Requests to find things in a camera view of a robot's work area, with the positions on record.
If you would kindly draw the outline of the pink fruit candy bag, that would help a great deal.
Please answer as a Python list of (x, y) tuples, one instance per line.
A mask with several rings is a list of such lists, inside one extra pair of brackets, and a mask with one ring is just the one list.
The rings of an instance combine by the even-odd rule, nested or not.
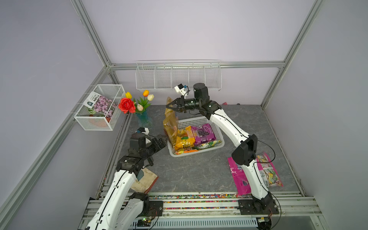
[(251, 187), (241, 166), (238, 165), (232, 157), (228, 158), (228, 163), (238, 195), (250, 194)]

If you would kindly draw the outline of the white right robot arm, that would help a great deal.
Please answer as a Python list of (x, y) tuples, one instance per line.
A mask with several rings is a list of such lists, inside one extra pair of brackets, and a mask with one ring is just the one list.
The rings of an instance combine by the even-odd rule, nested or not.
[(226, 134), (236, 149), (232, 153), (232, 159), (241, 166), (251, 188), (254, 201), (263, 206), (273, 200), (259, 173), (256, 149), (258, 137), (250, 135), (235, 124), (221, 105), (210, 99), (209, 90), (203, 83), (194, 84), (192, 90), (194, 98), (187, 98), (189, 87), (179, 84), (174, 87), (180, 97), (167, 104), (166, 108), (175, 112), (186, 113), (188, 110), (198, 110), (201, 115), (217, 125)]

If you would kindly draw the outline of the white plastic perforated basket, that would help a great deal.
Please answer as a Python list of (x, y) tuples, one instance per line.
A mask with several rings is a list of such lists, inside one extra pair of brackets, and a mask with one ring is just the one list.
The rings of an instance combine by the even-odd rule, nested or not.
[(197, 154), (197, 153), (203, 153), (203, 152), (208, 152), (208, 151), (212, 151), (212, 150), (217, 150), (222, 148), (225, 145), (225, 141), (223, 138), (223, 135), (221, 133), (220, 128), (214, 124), (213, 122), (207, 120), (206, 117), (194, 117), (194, 118), (189, 118), (189, 119), (184, 119), (184, 120), (179, 120), (178, 121), (178, 128), (179, 129), (184, 129), (188, 126), (191, 127), (196, 127), (196, 126), (201, 126), (203, 124), (210, 124), (212, 127), (212, 130), (216, 136), (216, 140), (221, 140), (222, 144), (218, 145), (217, 147), (213, 147), (213, 148), (209, 148), (209, 149), (203, 149), (203, 150), (198, 150), (198, 152), (193, 152), (193, 153), (189, 153), (189, 154), (181, 154), (181, 155), (174, 155), (174, 153), (176, 152), (175, 148), (171, 145), (171, 143), (168, 141), (168, 149), (169, 149), (169, 154), (172, 157), (183, 157), (183, 156), (189, 156), (189, 155), (193, 155), (193, 154)]

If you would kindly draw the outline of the yellow mango candy bag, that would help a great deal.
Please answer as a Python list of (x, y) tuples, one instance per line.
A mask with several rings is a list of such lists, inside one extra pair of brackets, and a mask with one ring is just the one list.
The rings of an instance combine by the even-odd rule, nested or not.
[(184, 129), (177, 131), (175, 150), (191, 148), (195, 145), (195, 136), (191, 126), (187, 126)]

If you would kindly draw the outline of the purple grape candy bag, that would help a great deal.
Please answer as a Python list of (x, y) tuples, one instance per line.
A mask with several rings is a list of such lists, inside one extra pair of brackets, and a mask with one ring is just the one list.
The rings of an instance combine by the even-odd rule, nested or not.
[(192, 132), (195, 137), (195, 145), (201, 145), (211, 141), (215, 141), (217, 138), (212, 130), (210, 124), (203, 124), (201, 126), (193, 126)]

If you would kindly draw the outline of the orange Fox's candy bag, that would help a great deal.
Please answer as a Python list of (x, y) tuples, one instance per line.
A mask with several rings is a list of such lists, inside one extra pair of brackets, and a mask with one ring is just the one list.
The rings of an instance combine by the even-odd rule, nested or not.
[(174, 155), (189, 154), (189, 153), (193, 153), (193, 152), (198, 152), (198, 149), (194, 149), (194, 148), (178, 149), (178, 150), (174, 153)]

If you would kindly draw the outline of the green Fox's candy bag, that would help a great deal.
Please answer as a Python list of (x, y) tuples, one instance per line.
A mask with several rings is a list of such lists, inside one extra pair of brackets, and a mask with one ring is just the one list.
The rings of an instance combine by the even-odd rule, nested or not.
[(195, 146), (195, 149), (205, 150), (205, 149), (217, 147), (220, 144), (222, 144), (221, 140), (214, 140), (214, 141), (206, 142), (206, 143), (203, 143), (203, 144), (199, 144), (199, 145)]

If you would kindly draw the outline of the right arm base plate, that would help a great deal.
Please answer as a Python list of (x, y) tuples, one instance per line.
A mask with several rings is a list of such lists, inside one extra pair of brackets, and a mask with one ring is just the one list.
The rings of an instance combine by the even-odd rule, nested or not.
[(238, 205), (241, 215), (271, 216), (279, 214), (278, 205), (273, 199), (266, 205), (252, 199), (241, 199), (238, 200)]

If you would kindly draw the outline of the large gold red candy bag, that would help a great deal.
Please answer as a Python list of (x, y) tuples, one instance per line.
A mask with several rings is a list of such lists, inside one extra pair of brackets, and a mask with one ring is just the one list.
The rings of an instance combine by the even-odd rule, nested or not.
[(178, 118), (176, 116), (176, 112), (164, 113), (165, 119), (163, 120), (163, 128), (165, 134), (174, 147), (176, 143), (176, 136), (178, 131)]

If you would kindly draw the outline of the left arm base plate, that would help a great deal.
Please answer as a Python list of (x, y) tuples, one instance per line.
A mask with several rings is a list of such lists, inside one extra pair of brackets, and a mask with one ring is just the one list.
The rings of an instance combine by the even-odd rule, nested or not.
[(163, 201), (144, 201), (139, 217), (161, 217), (162, 215)]

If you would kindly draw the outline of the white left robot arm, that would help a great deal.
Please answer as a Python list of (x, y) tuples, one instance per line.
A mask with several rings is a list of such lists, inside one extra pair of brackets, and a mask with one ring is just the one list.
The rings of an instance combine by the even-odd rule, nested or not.
[(98, 211), (89, 221), (86, 230), (128, 230), (133, 221), (148, 214), (150, 203), (145, 193), (133, 193), (123, 207), (132, 185), (145, 168), (144, 162), (153, 165), (152, 156), (167, 146), (165, 136), (134, 133), (130, 138), (126, 154), (117, 164), (113, 182)]

